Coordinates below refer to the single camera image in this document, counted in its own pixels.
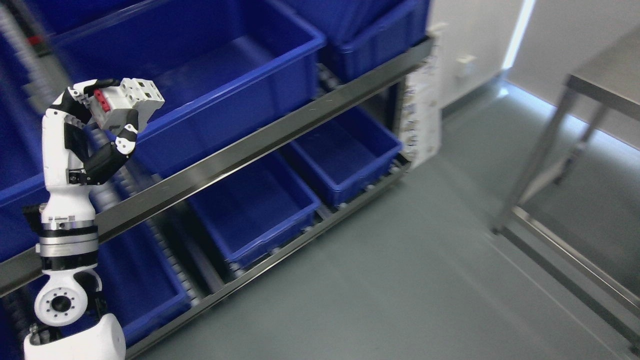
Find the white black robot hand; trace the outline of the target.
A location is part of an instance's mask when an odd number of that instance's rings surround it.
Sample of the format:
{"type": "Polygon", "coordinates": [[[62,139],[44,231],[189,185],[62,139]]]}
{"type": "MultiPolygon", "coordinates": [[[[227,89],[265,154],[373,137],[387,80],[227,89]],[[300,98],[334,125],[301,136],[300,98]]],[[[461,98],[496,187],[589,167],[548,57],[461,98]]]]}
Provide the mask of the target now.
{"type": "Polygon", "coordinates": [[[119,79],[92,79],[66,87],[42,117],[42,164],[49,198],[40,218],[45,230],[70,223],[91,224],[96,212],[90,187],[109,180],[133,155],[138,137],[138,111],[130,108],[116,139],[89,153],[83,128],[92,119],[89,100],[96,90],[118,87],[119,79]]]}

